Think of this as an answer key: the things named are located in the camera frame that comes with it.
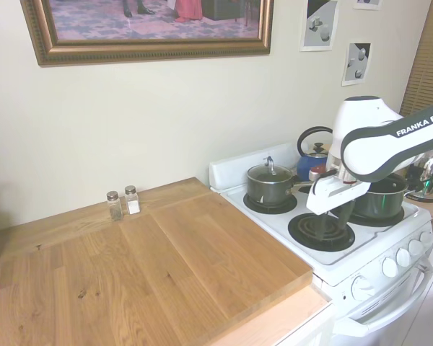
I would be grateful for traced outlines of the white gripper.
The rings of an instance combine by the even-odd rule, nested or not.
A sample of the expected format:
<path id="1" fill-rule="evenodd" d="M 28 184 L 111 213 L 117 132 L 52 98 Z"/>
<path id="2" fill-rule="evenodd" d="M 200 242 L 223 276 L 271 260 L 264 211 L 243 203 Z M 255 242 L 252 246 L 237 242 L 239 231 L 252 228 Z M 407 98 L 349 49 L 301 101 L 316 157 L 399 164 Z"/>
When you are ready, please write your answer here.
<path id="1" fill-rule="evenodd" d="M 356 198 L 364 195 L 370 188 L 370 182 L 359 180 L 345 181 L 336 169 L 320 174 L 312 183 L 307 197 L 306 207 L 318 216 L 316 235 L 324 240 L 328 230 L 328 211 L 341 206 L 338 228 L 344 231 L 353 213 Z"/>

